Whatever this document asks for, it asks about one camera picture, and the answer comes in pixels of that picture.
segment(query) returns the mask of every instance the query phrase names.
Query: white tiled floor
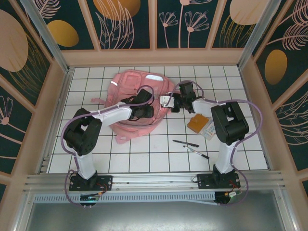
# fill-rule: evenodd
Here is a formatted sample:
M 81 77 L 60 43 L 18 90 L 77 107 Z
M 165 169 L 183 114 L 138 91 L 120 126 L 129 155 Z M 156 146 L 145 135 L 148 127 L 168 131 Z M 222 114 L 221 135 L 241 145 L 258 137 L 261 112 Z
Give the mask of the white tiled floor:
M 60 145 L 60 135 L 64 125 L 80 108 L 97 110 L 103 105 L 91 103 L 92 98 L 106 99 L 107 88 L 115 74 L 135 69 L 163 74 L 174 83 L 183 80 L 196 81 L 205 90 L 205 97 L 212 100 L 246 99 L 243 83 L 236 66 L 139 66 L 139 67 L 92 67 L 76 68 L 66 99 L 62 121 L 52 151 L 49 173 L 66 173 L 76 169 L 71 155 L 65 154 Z M 241 103 L 240 107 L 249 124 L 249 133 L 256 130 L 250 107 Z M 187 172 L 213 169 L 219 151 L 219 140 L 205 140 L 194 134 L 187 123 L 194 114 L 181 110 L 171 113 L 150 135 L 117 144 L 115 134 L 109 128 L 101 129 L 95 149 L 94 165 L 100 173 L 127 172 Z M 208 155 L 209 160 L 189 153 L 183 144 L 172 140 L 187 141 L 200 145 L 196 150 Z M 238 147 L 235 165 L 239 169 L 267 169 L 258 136 Z

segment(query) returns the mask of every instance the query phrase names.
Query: backpack strap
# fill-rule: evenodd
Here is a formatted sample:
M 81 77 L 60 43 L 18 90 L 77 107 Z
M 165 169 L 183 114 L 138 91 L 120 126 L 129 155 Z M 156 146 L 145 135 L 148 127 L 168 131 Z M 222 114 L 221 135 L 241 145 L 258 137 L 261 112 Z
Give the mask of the backpack strap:
M 105 100 L 101 100 L 99 98 L 93 98 L 91 99 L 91 103 L 99 103 L 99 104 L 106 104 L 106 101 Z

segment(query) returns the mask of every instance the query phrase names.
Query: electrical wire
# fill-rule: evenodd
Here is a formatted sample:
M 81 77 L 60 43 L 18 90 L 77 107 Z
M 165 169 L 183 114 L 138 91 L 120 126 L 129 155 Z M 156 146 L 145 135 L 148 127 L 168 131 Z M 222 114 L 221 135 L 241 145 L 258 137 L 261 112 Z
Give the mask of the electrical wire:
M 76 153 L 74 153 L 74 152 L 68 150 L 68 149 L 65 147 L 65 145 L 64 145 L 64 132 L 65 132 L 65 130 L 67 129 L 67 127 L 68 127 L 72 122 L 74 122 L 75 120 L 81 119 L 81 118 L 99 115 L 99 114 L 102 113 L 102 112 L 108 112 L 108 111 L 117 109 L 117 108 L 119 108 L 119 107 L 127 107 L 127 106 L 129 106 L 129 107 L 134 106 L 134 107 L 135 107 L 135 106 L 143 106 L 143 105 L 148 104 L 150 101 L 153 101 L 153 100 L 154 100 L 154 89 L 153 89 L 151 86 L 149 86 L 149 85 L 142 85 L 142 86 L 139 87 L 139 89 L 137 90 L 137 93 L 139 93 L 139 91 L 140 91 L 142 88 L 146 88 L 146 87 L 148 87 L 148 88 L 151 89 L 152 95 L 151 95 L 150 99 L 149 99 L 148 101 L 144 102 L 144 103 L 121 104 L 121 105 L 111 106 L 111 107 L 108 107 L 108 108 L 106 108 L 106 109 L 99 110 L 99 111 L 97 111 L 97 112 L 92 112 L 92 113 L 88 113 L 88 114 L 76 116 L 76 117 L 72 118 L 71 120 L 69 120 L 69 121 L 65 124 L 65 126 L 64 126 L 64 128 L 63 128 L 63 130 L 62 130 L 62 132 L 61 132 L 61 137 L 60 137 L 61 146 L 62 146 L 62 148 L 63 148 L 64 151 L 66 151 L 68 154 L 72 154 L 72 155 L 73 155 L 74 161 L 75 161 L 75 164 L 76 164 L 76 167 L 77 167 L 77 171 L 74 171 L 74 170 L 72 170 L 72 169 L 68 171 L 68 173 L 67 173 L 67 175 L 66 175 L 66 177 L 65 177 L 65 183 L 64 183 L 64 192 L 65 192 L 66 198 L 67 198 L 67 200 L 68 200 L 70 203 L 72 203 L 73 205 L 77 205 L 77 206 L 81 206 L 81 207 L 84 207 L 84 208 L 85 208 L 85 206 L 82 206 L 81 204 L 77 204 L 77 203 L 73 202 L 73 201 L 69 198 L 68 193 L 67 193 L 66 184 L 67 184 L 68 176 L 69 176 L 70 172 L 73 172 L 73 173 L 76 173 L 76 174 L 78 173 L 78 171 L 79 171 L 79 164 L 78 164 L 78 161 L 77 161 Z
M 169 100 L 168 100 L 168 102 L 167 102 L 167 104 L 166 104 L 166 107 L 167 107 L 168 104 L 170 103 L 171 97 L 172 97 L 172 95 L 174 94 L 174 92 L 175 92 L 175 90 L 176 90 L 176 87 L 179 86 L 179 84 L 183 84 L 183 83 L 187 83 L 187 82 L 191 82 L 191 83 L 195 84 L 195 85 L 201 90 L 201 92 L 202 92 L 202 98 L 203 98 L 204 101 L 206 101 L 206 102 L 209 102 L 209 103 L 216 103 L 216 104 L 220 104 L 220 105 L 225 104 L 225 103 L 231 103 L 231 102 L 247 103 L 247 104 L 253 106 L 253 107 L 259 112 L 259 115 L 260 115 L 260 123 L 259 123 L 258 128 L 255 130 L 255 132 L 253 132 L 252 134 L 250 134 L 249 136 L 245 137 L 244 139 L 238 141 L 238 142 L 235 144 L 235 146 L 234 146 L 234 148 L 233 148 L 233 150 L 232 150 L 232 153 L 231 153 L 231 157 L 230 157 L 231 166 L 233 167 L 233 169 L 234 169 L 235 171 L 239 172 L 239 173 L 242 175 L 242 177 L 244 178 L 244 180 L 245 180 L 245 183 L 246 183 L 246 192 L 245 192 L 244 197 L 243 197 L 240 201 L 238 201 L 238 202 L 236 202 L 236 203 L 232 203 L 232 204 L 226 204 L 225 206 L 231 206 L 231 205 L 235 205 L 235 204 L 240 204 L 240 203 L 242 203 L 242 202 L 246 199 L 246 197 L 248 196 L 249 184 L 248 184 L 248 179 L 247 179 L 247 177 L 244 175 L 244 173 L 234 166 L 233 157 L 234 157 L 236 148 L 237 148 L 237 146 L 238 146 L 239 144 L 241 144 L 241 143 L 244 142 L 245 140 L 247 140 L 247 139 L 253 137 L 254 135 L 256 135 L 256 134 L 260 131 L 261 126 L 262 126 L 262 123 L 263 123 L 263 116 L 262 116 L 261 110 L 260 110 L 254 103 L 252 103 L 252 102 L 250 102 L 250 101 L 247 101 L 247 100 L 235 99 L 235 100 L 226 100 L 226 101 L 220 101 L 220 102 L 219 102 L 219 101 L 213 101 L 213 100 L 207 100 L 207 99 L 204 98 L 204 90 L 202 89 L 202 87 L 201 87 L 199 84 L 197 84 L 196 82 L 193 82 L 193 81 L 190 81 L 190 80 L 181 81 L 180 83 L 178 83 L 178 84 L 174 87 L 174 89 L 172 90 L 172 92 L 171 92 L 171 94 L 170 94 L 170 98 L 169 98 Z M 142 89 L 142 88 L 144 88 L 144 87 L 149 87 L 149 88 L 152 90 L 152 96 L 151 96 L 151 98 L 150 98 L 147 102 L 144 102 L 144 103 L 137 103 L 137 104 L 122 104 L 122 105 L 120 105 L 120 106 L 114 106 L 114 107 L 110 107 L 110 108 L 107 108 L 107 109 L 102 109 L 102 110 L 100 110 L 100 111 L 98 111 L 98 112 L 93 112 L 93 113 L 89 113 L 89 114 L 85 114 L 85 115 L 79 115 L 79 116 L 76 116 L 76 117 L 74 117 L 73 119 L 71 119 L 70 121 L 67 122 L 67 124 L 64 126 L 64 128 L 63 128 L 63 130 L 62 130 L 60 141 L 61 141 L 61 146 L 62 146 L 62 148 L 64 149 L 64 151 L 66 151 L 67 153 L 72 154 L 72 155 L 74 156 L 74 161 L 75 161 L 75 164 L 76 164 L 76 167 L 77 167 L 77 171 L 74 171 L 74 172 L 77 173 L 77 172 L 79 171 L 79 164 L 78 164 L 78 161 L 77 161 L 77 156 L 76 156 L 76 154 L 75 154 L 74 152 L 71 152 L 70 150 L 66 149 L 66 147 L 64 146 L 63 137 L 64 137 L 64 132 L 65 132 L 65 130 L 67 129 L 67 127 L 68 127 L 72 122 L 74 122 L 74 121 L 77 120 L 77 119 L 84 118 L 84 117 L 88 117 L 88 116 L 95 116 L 95 115 L 100 114 L 101 112 L 107 112 L 107 111 L 116 109 L 117 107 L 123 107 L 123 106 L 142 106 L 142 105 L 145 105 L 145 104 L 149 103 L 149 102 L 153 99 L 153 97 L 154 97 L 154 89 L 153 89 L 151 86 L 149 86 L 149 85 L 143 85 L 143 86 L 141 86 L 141 87 L 138 89 L 137 92 L 139 92 L 139 90 Z M 79 204 L 76 204 L 76 203 L 74 203 L 73 201 L 71 201 L 71 200 L 69 199 L 69 197 L 68 197 L 68 194 L 67 194 L 66 182 L 67 182 L 68 175 L 69 175 L 69 173 L 70 173 L 71 171 L 73 171 L 73 170 L 69 170 L 69 172 L 67 173 L 66 178 L 65 178 L 65 186 L 64 186 L 65 195 L 66 195 L 66 197 L 67 197 L 67 199 L 68 199 L 69 202 L 71 202 L 72 204 L 75 204 L 75 205 L 79 205 Z
M 235 203 L 232 203 L 232 204 L 226 204 L 225 206 L 231 206 L 231 205 L 235 205 L 235 204 L 240 204 L 240 203 L 242 203 L 242 202 L 246 199 L 246 197 L 248 196 L 249 184 L 248 184 L 248 179 L 247 179 L 247 177 L 245 176 L 245 174 L 244 174 L 241 170 L 239 170 L 237 167 L 234 166 L 233 157 L 234 157 L 234 154 L 235 154 L 235 151 L 236 151 L 236 148 L 237 148 L 238 145 L 240 145 L 240 144 L 241 144 L 242 142 L 244 142 L 245 140 L 247 140 L 247 139 L 253 137 L 254 135 L 256 135 L 256 134 L 261 130 L 261 127 L 262 127 L 262 124 L 263 124 L 262 112 L 261 112 L 261 110 L 257 107 L 257 105 L 255 105 L 254 103 L 252 103 L 252 102 L 250 102 L 250 101 L 248 101 L 248 100 L 240 100 L 240 99 L 225 100 L 225 101 L 207 100 L 207 99 L 204 98 L 204 91 L 203 91 L 203 89 L 200 87 L 200 85 L 198 85 L 196 82 L 193 82 L 193 81 L 190 81 L 190 80 L 182 81 L 182 82 L 178 83 L 178 84 L 174 87 L 174 89 L 173 89 L 172 92 L 171 92 L 170 99 L 168 100 L 168 102 L 167 102 L 166 105 L 168 105 L 168 104 L 170 103 L 171 97 L 172 97 L 174 91 L 176 90 L 176 87 L 177 87 L 179 84 L 187 83 L 187 82 L 191 82 L 191 83 L 195 84 L 196 86 L 198 86 L 198 87 L 201 89 L 202 98 L 204 99 L 204 101 L 206 101 L 206 102 L 208 102 L 208 103 L 215 103 L 215 104 L 220 104 L 220 105 L 223 105 L 223 104 L 226 104 L 226 103 L 231 103 L 231 102 L 247 103 L 247 104 L 253 106 L 253 107 L 259 112 L 259 115 L 260 115 L 260 123 L 259 123 L 259 126 L 257 127 L 257 129 L 255 130 L 255 132 L 253 132 L 253 133 L 250 134 L 249 136 L 245 137 L 244 139 L 238 141 L 238 142 L 235 144 L 235 146 L 234 146 L 234 148 L 233 148 L 233 150 L 232 150 L 232 152 L 231 152 L 231 157 L 230 157 L 231 166 L 232 166 L 232 168 L 233 168 L 235 171 L 237 171 L 239 174 L 241 174 L 242 177 L 244 178 L 245 183 L 246 183 L 246 192 L 245 192 L 244 197 L 243 197 L 240 201 L 235 202 Z
M 197 176 L 195 176 L 195 177 L 192 178 L 192 183 L 198 183 L 197 180 L 193 180 L 193 179 L 195 179 L 195 178 L 197 178 Z

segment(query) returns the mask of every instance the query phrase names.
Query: metal bracket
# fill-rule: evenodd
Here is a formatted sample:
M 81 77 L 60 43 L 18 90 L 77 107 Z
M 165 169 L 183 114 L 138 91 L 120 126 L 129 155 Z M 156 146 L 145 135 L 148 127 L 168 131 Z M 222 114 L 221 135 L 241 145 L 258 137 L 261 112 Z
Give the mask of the metal bracket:
M 98 176 L 96 184 L 90 188 L 88 185 L 83 184 L 79 181 L 79 176 L 73 176 L 69 185 L 69 191 L 76 192 L 89 192 L 89 191 L 102 191 L 105 189 L 104 185 L 107 186 L 107 191 L 112 189 L 112 176 Z
M 198 187 L 199 189 L 232 189 L 233 185 L 230 184 L 228 181 L 222 182 L 220 185 L 217 185 L 214 182 L 213 175 L 210 174 L 198 174 Z M 237 173 L 232 174 L 230 176 L 230 180 L 238 187 L 241 187 L 239 175 Z

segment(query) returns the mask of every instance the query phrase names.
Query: black marker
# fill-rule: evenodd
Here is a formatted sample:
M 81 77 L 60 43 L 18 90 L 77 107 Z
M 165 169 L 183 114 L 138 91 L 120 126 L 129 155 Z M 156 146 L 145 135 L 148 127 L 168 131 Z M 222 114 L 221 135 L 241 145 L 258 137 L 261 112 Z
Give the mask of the black marker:
M 187 146 L 183 146 L 183 147 L 186 148 L 187 150 L 191 151 L 191 152 L 194 152 L 194 153 L 196 153 L 196 154 L 198 154 L 198 155 L 200 155 L 200 156 L 206 158 L 206 159 L 209 159 L 209 158 L 210 158 L 210 157 L 208 157 L 207 155 L 204 155 L 204 154 L 202 154 L 202 153 L 200 153 L 200 152 L 197 152 L 196 150 L 194 150 L 194 149 L 192 149 L 192 148 L 190 148 L 190 147 L 187 147 Z
M 199 145 L 198 144 L 194 144 L 194 143 L 187 143 L 187 142 L 183 142 L 183 141 L 176 141 L 176 140 L 173 140 L 173 142 L 176 142 L 176 143 L 183 143 L 183 144 L 186 144 L 186 145 L 190 145 L 192 147 L 196 147 L 198 148 Z

